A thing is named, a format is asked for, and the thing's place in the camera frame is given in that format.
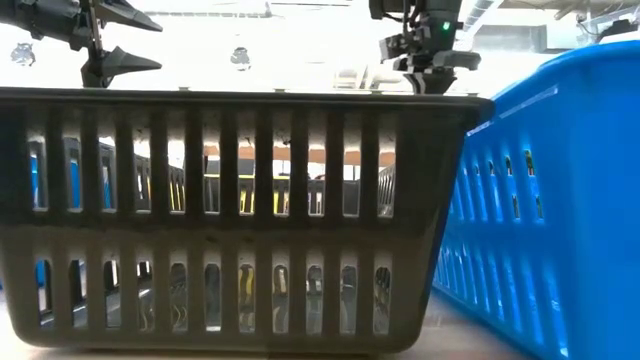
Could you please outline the yellow slotted plastic basket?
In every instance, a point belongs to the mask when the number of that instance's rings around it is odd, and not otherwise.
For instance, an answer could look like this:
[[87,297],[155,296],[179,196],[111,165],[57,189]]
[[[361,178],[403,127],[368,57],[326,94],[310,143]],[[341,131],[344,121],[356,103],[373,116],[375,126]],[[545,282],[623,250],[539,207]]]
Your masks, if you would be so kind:
[[[272,206],[276,215],[289,213],[290,178],[286,175],[278,175],[272,178]],[[172,211],[183,212],[186,206],[186,177],[181,169],[170,169],[169,174],[169,200]],[[218,174],[205,174],[204,180],[204,209],[206,213],[220,212],[220,176]],[[240,175],[238,177],[238,210],[241,215],[255,212],[255,176]]]

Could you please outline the black slotted plastic basket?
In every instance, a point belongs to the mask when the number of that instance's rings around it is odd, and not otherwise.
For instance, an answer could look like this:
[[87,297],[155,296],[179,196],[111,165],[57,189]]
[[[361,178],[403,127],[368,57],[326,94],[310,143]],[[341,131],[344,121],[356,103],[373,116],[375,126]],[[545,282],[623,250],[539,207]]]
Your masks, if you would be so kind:
[[[466,133],[442,95],[0,88],[0,278],[42,347],[397,353],[419,338]],[[101,150],[115,155],[102,207]],[[30,153],[44,156],[34,208]],[[67,203],[78,155],[83,204]],[[170,169],[186,177],[171,210]],[[220,176],[220,212],[204,175]],[[255,176],[253,214],[238,177]],[[290,178],[276,215],[272,178]]]

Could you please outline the blue slotted plastic basket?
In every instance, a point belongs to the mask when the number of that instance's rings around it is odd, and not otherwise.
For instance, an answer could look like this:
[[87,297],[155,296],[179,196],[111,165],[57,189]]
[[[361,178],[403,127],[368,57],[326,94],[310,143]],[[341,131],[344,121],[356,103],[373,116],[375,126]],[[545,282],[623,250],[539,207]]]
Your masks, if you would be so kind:
[[[81,190],[81,166],[80,157],[78,155],[70,155],[68,157],[68,200],[67,203],[71,209],[79,209],[83,204]],[[31,191],[32,203],[34,208],[46,208],[47,197],[45,195],[45,180],[43,174],[45,159],[44,156],[32,151],[30,153],[31,166]],[[101,187],[102,187],[102,207],[104,209],[115,208],[115,196],[112,186],[115,183],[113,171],[115,170],[115,155],[112,150],[101,150]]]
[[563,53],[494,103],[434,287],[542,359],[640,360],[640,40]]

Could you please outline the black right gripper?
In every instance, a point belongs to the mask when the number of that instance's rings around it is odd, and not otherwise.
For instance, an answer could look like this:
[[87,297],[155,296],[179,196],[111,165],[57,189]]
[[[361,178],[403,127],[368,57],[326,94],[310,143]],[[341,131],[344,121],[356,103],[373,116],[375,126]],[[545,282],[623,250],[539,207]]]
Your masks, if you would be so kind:
[[[457,50],[424,50],[420,43],[408,41],[402,34],[379,41],[381,61],[393,60],[395,71],[404,75],[415,95],[444,94],[456,80],[454,68],[477,70],[481,56]],[[426,70],[433,69],[424,75]]]

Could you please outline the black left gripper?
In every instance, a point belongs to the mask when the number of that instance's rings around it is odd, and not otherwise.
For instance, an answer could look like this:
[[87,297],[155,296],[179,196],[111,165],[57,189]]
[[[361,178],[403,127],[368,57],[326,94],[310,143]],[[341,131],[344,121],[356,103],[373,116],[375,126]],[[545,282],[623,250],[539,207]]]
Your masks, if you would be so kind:
[[161,25],[127,0],[97,0],[94,8],[92,0],[0,0],[0,23],[25,30],[36,40],[50,37],[68,43],[74,51],[87,49],[88,60],[81,69],[85,88],[107,88],[118,75],[162,68],[159,62],[132,55],[120,47],[105,51],[97,18],[163,31]]

